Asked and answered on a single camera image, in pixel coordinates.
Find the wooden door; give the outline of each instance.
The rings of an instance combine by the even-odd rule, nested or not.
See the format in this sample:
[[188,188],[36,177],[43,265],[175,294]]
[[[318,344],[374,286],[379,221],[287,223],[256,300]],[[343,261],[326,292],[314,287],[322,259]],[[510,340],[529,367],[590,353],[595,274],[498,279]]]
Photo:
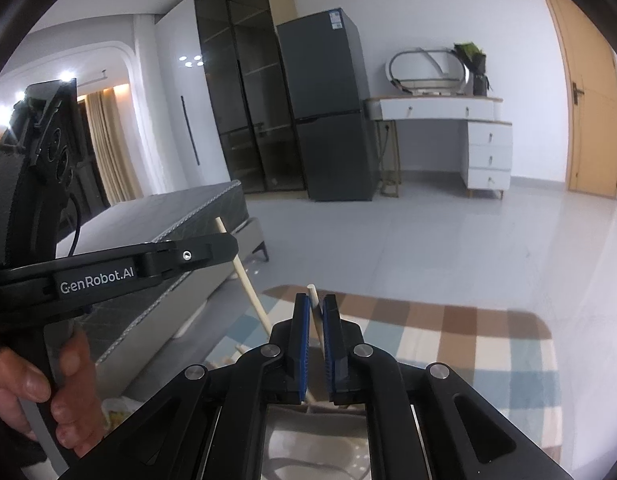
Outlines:
[[547,0],[569,87],[569,189],[617,196],[617,66],[609,43],[572,0]]

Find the vanity table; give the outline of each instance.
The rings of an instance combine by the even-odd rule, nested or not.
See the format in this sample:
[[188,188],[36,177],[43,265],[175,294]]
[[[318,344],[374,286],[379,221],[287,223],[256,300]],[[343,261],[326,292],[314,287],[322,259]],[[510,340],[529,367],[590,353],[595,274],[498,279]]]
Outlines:
[[[397,121],[460,121],[460,173],[467,193],[487,189],[498,191],[500,199],[511,184],[513,125],[501,121],[503,100],[481,96],[390,96],[366,101],[369,118],[375,121],[380,145],[381,193],[399,196],[401,164]],[[393,168],[385,169],[383,156],[388,145],[393,152]]]

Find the drawer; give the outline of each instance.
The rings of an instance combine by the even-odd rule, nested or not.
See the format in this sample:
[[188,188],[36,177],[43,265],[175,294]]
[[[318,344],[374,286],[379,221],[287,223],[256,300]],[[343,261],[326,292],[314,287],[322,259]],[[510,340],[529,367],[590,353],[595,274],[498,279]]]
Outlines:
[[495,189],[506,191],[511,186],[511,172],[469,168],[466,184],[469,189]]
[[489,170],[511,170],[512,146],[469,144],[469,167]]
[[380,108],[369,106],[369,116],[382,120],[402,119],[455,119],[495,120],[495,102],[489,99],[460,97],[413,97],[382,99]]
[[469,144],[487,146],[512,146],[513,126],[502,123],[467,123]]

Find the screw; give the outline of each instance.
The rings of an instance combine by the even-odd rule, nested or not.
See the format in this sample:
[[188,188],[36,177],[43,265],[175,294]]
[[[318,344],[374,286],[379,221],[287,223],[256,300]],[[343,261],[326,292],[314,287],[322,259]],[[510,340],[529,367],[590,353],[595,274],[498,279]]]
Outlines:
[[264,357],[275,357],[280,355],[280,347],[277,345],[264,345],[260,350]]
[[353,353],[359,357],[371,357],[373,355],[373,347],[371,345],[356,345]]
[[206,370],[204,370],[203,366],[193,365],[193,366],[189,366],[188,368],[186,368],[186,371],[184,372],[184,376],[189,381],[196,381],[198,379],[202,379],[205,373],[206,373]]
[[429,368],[429,373],[436,379],[446,379],[451,372],[445,365],[437,363]]

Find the finger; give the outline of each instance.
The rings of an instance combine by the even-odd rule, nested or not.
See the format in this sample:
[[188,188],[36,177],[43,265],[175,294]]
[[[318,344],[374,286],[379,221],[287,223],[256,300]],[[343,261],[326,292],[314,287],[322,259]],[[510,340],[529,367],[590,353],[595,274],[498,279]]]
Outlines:
[[60,369],[65,377],[76,374],[79,369],[90,363],[88,339],[82,329],[76,330],[60,351]]
[[79,419],[95,399],[95,364],[88,362],[66,379],[53,397],[50,410],[56,421],[67,424]]
[[32,434],[31,425],[26,420],[17,397],[3,388],[0,388],[0,418],[15,431],[27,436]]
[[93,447],[97,446],[97,444],[101,442],[103,437],[104,437],[104,429],[93,431],[93,433],[91,433],[85,441],[75,446],[73,450],[75,451],[77,456],[82,458],[90,450],[92,450]]
[[0,348],[0,388],[33,402],[45,402],[50,397],[44,374],[6,347]]
[[60,444],[68,449],[83,443],[94,432],[104,432],[104,415],[100,409],[99,401],[93,401],[87,412],[71,424],[60,424],[56,435]]

